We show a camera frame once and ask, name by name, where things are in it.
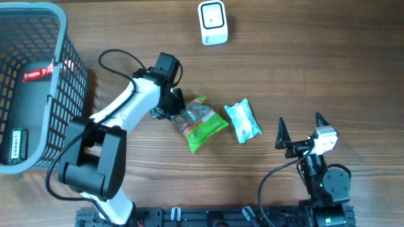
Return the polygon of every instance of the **light blue package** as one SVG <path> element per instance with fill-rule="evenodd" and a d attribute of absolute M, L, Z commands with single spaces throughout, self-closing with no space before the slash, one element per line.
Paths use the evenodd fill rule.
<path fill-rule="evenodd" d="M 239 143 L 245 143 L 248 139 L 263 133 L 254 119 L 247 98 L 232 107 L 225 106 L 225 110 L 232 119 Z"/>

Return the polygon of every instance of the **wire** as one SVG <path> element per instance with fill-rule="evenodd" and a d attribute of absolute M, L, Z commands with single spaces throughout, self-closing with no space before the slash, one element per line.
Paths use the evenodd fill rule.
<path fill-rule="evenodd" d="M 341 165 L 341 164 L 337 164 L 337 163 L 330 164 L 327 166 L 327 169 L 333 168 L 333 167 L 344 170 L 348 174 L 349 180 L 351 179 L 351 177 L 352 177 L 351 171 L 345 165 Z"/>
<path fill-rule="evenodd" d="M 306 186 L 306 182 L 304 181 L 303 174 L 302 174 L 302 172 L 301 172 L 300 169 L 299 169 L 299 163 L 296 164 L 296 169 L 297 169 L 297 172 L 299 173 L 300 178 L 301 178 L 302 181 L 303 181 L 304 186 Z"/>
<path fill-rule="evenodd" d="M 177 85 L 179 84 L 179 82 L 181 81 L 182 73 L 184 72 L 184 69 L 182 68 L 182 64 L 181 64 L 181 63 L 179 64 L 179 67 L 181 68 L 181 74 L 179 75 L 178 81 L 177 81 L 176 83 L 173 83 L 173 84 L 172 84 L 172 86 L 171 86 L 172 88 L 175 87 L 175 86 L 177 86 Z"/>
<path fill-rule="evenodd" d="M 56 199 L 62 200 L 62 201 L 88 201 L 93 203 L 93 205 L 100 211 L 100 213 L 106 218 L 106 220 L 109 222 L 109 224 L 112 224 L 108 215 L 104 212 L 104 210 L 99 206 L 99 204 L 96 202 L 96 200 L 94 199 L 90 199 L 90 198 L 82 198 L 82 197 L 63 197 L 60 196 L 58 194 L 56 194 L 52 189 L 51 189 L 51 184 L 50 184 L 50 179 L 51 179 L 51 174 L 52 171 L 56 165 L 56 163 L 61 159 L 61 157 L 63 156 L 63 154 L 74 144 L 76 143 L 79 139 L 81 139 L 82 137 L 86 136 L 90 131 L 92 131 L 94 128 L 99 127 L 102 125 L 102 123 L 104 123 L 105 121 L 107 121 L 108 119 L 110 119 L 112 116 L 114 116 L 123 106 L 125 106 L 128 101 L 130 101 L 130 99 L 132 99 L 132 97 L 136 94 L 136 83 L 134 82 L 134 80 L 132 79 L 132 77 L 125 75 L 121 72 L 115 71 L 107 66 L 105 66 L 104 64 L 102 64 L 101 62 L 101 58 L 102 56 L 104 56 L 106 53 L 109 52 L 122 52 L 125 53 L 129 56 L 131 56 L 134 60 L 136 60 L 137 62 L 139 62 L 139 64 L 141 65 L 141 67 L 143 69 L 146 69 L 146 67 L 139 61 L 139 59 L 137 57 L 135 57 L 134 55 L 130 54 L 129 52 L 126 52 L 124 50 L 119 50 L 119 49 L 110 49 L 110 50 L 106 50 L 103 53 L 100 54 L 100 57 L 98 58 L 98 63 L 100 64 L 101 67 L 103 67 L 104 69 L 118 74 L 126 79 L 128 79 L 132 85 L 133 85 L 133 90 L 131 92 L 131 94 L 113 111 L 111 111 L 111 113 L 109 113 L 108 115 L 106 115 L 102 120 L 100 120 L 99 122 L 97 122 L 96 124 L 92 125 L 91 127 L 87 128 L 86 130 L 84 130 L 82 133 L 78 134 L 72 141 L 70 141 L 62 150 L 61 152 L 55 157 L 55 159 L 52 161 L 52 163 L 50 164 L 48 171 L 46 173 L 46 177 L 45 177 L 45 186 L 46 186 L 46 190 L 50 193 L 50 195 L 52 195 L 53 197 L 55 197 Z"/>
<path fill-rule="evenodd" d="M 283 166 L 279 166 L 278 168 L 270 171 L 265 177 L 264 179 L 261 181 L 260 185 L 259 185 L 259 189 L 258 189 L 258 205 L 259 205 L 259 209 L 261 210 L 261 213 L 263 214 L 265 220 L 268 222 L 268 224 L 272 227 L 276 227 L 274 224 L 272 224 L 271 220 L 267 217 L 267 215 L 265 214 L 264 208 L 263 208 L 263 204 L 261 201 L 261 193 L 262 193 L 262 189 L 263 189 L 263 185 L 266 182 L 266 180 L 274 173 L 276 173 L 277 171 L 286 168 L 288 166 L 294 165 L 296 163 L 299 163 L 300 161 L 304 160 L 305 158 L 307 158 L 310 154 L 311 154 L 312 149 L 309 150 L 309 152 L 307 152 L 304 156 L 302 156 L 301 158 L 295 160 L 295 161 L 291 161 L 290 163 L 284 164 Z"/>

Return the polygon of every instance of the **wood grain surface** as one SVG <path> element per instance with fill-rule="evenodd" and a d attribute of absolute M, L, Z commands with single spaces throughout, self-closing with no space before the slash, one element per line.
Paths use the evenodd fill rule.
<path fill-rule="evenodd" d="M 98 65 L 103 50 L 127 50 L 146 66 L 166 52 L 184 66 L 179 87 L 186 99 L 206 96 L 230 122 L 223 106 L 248 98 L 263 131 L 239 144 L 230 125 L 191 154 L 171 122 L 146 115 L 128 137 L 126 195 L 138 207 L 256 206 L 261 179 L 289 161 L 274 149 L 278 118 L 285 118 L 292 140 L 301 140 L 319 111 L 340 133 L 325 158 L 352 170 L 349 204 L 358 226 L 403 226 L 402 1 L 226 1 L 229 40 L 212 47 L 201 43 L 198 4 L 60 4 L 91 77 L 93 112 L 128 83 Z M 128 74 L 139 68 L 122 54 L 106 56 L 105 64 Z M 72 226 L 75 211 L 89 206 L 54 199 L 44 176 L 42 170 L 0 176 L 1 226 Z M 77 196 L 56 178 L 52 186 Z M 263 190 L 267 205 L 306 198 L 294 167 Z"/>

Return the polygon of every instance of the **small white box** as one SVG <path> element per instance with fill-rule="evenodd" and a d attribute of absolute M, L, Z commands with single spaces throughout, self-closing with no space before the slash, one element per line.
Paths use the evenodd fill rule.
<path fill-rule="evenodd" d="M 199 24 L 201 25 L 202 44 L 215 45 L 227 41 L 227 19 L 225 5 L 222 1 L 204 1 L 198 6 Z"/>

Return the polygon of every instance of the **red tag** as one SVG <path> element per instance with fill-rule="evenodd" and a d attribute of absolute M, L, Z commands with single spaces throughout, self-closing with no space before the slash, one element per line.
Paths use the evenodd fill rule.
<path fill-rule="evenodd" d="M 36 79 L 44 78 L 48 75 L 51 75 L 53 73 L 54 67 L 55 66 L 52 61 L 51 64 L 46 68 L 26 72 L 23 75 L 23 82 L 26 83 L 29 81 L 34 81 Z"/>

